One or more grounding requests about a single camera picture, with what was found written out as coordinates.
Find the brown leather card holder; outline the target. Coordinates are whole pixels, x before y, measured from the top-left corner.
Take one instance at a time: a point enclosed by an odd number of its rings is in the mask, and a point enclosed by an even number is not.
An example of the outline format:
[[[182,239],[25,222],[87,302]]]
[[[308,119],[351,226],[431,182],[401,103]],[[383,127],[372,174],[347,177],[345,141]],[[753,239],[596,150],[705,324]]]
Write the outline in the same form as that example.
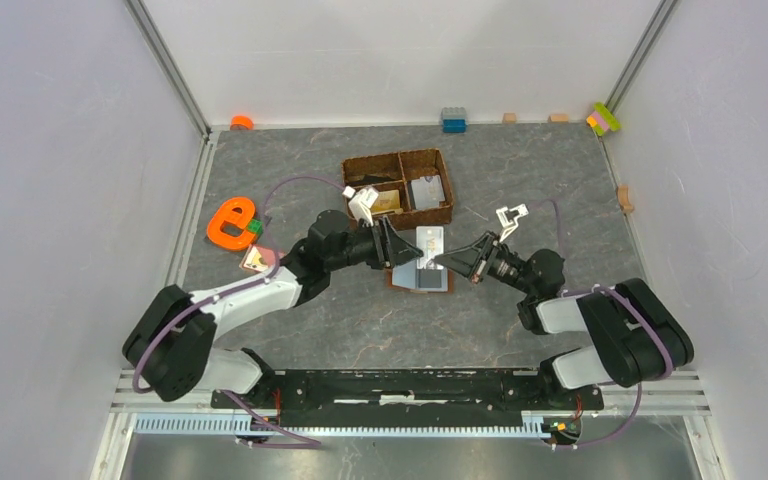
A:
[[[395,267],[388,273],[390,287],[413,293],[442,294],[453,290],[451,272],[432,264],[429,268],[419,268],[414,260]]]

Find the white VIP card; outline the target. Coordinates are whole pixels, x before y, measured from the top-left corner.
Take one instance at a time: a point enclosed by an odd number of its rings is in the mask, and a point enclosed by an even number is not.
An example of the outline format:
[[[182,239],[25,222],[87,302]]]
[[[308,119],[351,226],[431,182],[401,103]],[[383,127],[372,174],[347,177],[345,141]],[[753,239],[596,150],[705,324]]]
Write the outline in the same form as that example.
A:
[[[420,270],[443,270],[435,258],[444,253],[445,230],[443,226],[418,226],[415,230],[416,245],[422,250],[422,256],[417,260]]]

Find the dark grey card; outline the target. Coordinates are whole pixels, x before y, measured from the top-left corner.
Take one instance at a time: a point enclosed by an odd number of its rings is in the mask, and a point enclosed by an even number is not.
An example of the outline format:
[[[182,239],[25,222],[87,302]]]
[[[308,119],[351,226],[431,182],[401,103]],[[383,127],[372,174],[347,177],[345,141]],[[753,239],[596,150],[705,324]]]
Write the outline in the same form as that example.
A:
[[[417,271],[416,287],[420,291],[446,292],[448,273],[446,270],[420,269]]]

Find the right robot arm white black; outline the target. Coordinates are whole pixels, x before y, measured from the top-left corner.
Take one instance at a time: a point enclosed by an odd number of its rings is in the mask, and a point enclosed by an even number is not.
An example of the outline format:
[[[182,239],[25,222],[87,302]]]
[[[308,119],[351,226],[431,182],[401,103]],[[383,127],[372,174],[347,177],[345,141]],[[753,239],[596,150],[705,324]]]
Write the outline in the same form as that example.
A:
[[[580,388],[629,388],[666,378],[694,360],[690,336],[641,278],[569,292],[559,253],[539,249],[522,258],[492,232],[433,260],[473,283],[490,277],[522,292],[518,318],[533,334],[588,335],[588,346],[541,362],[537,392],[551,408],[566,406]]]

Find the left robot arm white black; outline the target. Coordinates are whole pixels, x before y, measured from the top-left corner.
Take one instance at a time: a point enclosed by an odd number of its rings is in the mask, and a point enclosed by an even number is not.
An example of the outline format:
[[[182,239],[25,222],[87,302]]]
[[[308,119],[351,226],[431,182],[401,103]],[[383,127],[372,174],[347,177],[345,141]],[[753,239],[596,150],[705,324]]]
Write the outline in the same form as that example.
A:
[[[187,292],[176,284],[162,288],[122,347],[134,368],[132,388],[164,402],[195,389],[228,391],[250,407],[262,407],[273,397],[273,379],[254,354],[219,348],[218,338],[314,299],[329,287],[335,271],[360,264],[385,270],[422,255],[386,217],[352,227],[346,214],[323,211],[306,236],[266,272],[207,290]]]

